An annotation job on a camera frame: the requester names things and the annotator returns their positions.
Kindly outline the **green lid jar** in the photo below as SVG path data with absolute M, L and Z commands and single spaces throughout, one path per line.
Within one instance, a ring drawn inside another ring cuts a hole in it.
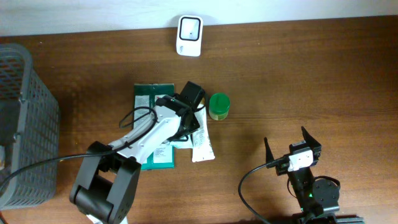
M 209 115 L 213 120 L 221 121 L 228 116 L 230 100 L 225 93 L 215 93 L 209 102 Z

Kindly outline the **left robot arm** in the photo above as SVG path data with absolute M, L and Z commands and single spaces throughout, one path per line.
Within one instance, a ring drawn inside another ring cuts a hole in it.
M 69 195 L 77 209 L 101 223 L 121 223 L 136 194 L 141 167 L 164 142 L 187 136 L 200 124 L 204 89 L 187 82 L 180 93 L 165 95 L 147 106 L 143 122 L 107 145 L 95 141 L 87 152 Z

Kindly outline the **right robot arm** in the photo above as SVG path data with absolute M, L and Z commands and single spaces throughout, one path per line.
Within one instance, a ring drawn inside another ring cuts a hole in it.
M 292 186 L 294 196 L 300 205 L 301 212 L 290 217 L 272 218 L 270 223 L 306 224 L 359 224 L 364 223 L 363 217 L 355 215 L 336 216 L 340 210 L 340 181 L 329 176 L 314 176 L 311 166 L 317 164 L 322 145 L 308 131 L 301 127 L 303 140 L 289 146 L 289 153 L 274 158 L 268 140 L 266 147 L 266 167 L 274 167 L 276 174 L 288 175 L 288 183 Z

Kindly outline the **white cream tube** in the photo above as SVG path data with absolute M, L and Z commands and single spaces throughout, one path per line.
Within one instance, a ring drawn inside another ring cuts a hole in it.
M 195 117 L 200 127 L 192 134 L 192 162 L 203 162 L 215 159 L 207 125 L 207 113 L 204 100 L 198 106 Z

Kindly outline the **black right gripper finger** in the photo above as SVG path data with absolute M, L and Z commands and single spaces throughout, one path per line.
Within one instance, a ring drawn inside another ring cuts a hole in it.
M 270 168 L 272 163 L 274 162 L 274 156 L 272 154 L 270 145 L 269 145 L 266 137 L 264 138 L 264 144 L 265 144 L 265 148 L 266 148 L 266 167 Z
M 308 146 L 311 149 L 321 149 L 322 148 L 322 145 L 314 137 L 312 137 L 303 126 L 301 127 L 301 130 L 302 130 L 302 134 L 303 134 L 303 139 L 305 140 L 305 142 L 308 144 Z

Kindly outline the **light green wipes pack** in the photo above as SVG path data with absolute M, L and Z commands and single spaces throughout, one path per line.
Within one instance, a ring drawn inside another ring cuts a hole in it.
M 183 137 L 178 141 L 171 141 L 170 145 L 176 149 L 191 149 L 193 147 L 192 139 L 190 136 Z

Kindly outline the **green glove package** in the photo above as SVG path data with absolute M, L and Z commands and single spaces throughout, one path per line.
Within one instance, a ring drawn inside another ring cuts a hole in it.
M 174 84 L 135 84 L 134 108 L 140 106 L 154 107 L 155 101 L 164 95 L 174 93 Z M 159 145 L 142 164 L 142 170 L 173 169 L 174 147 L 169 144 Z

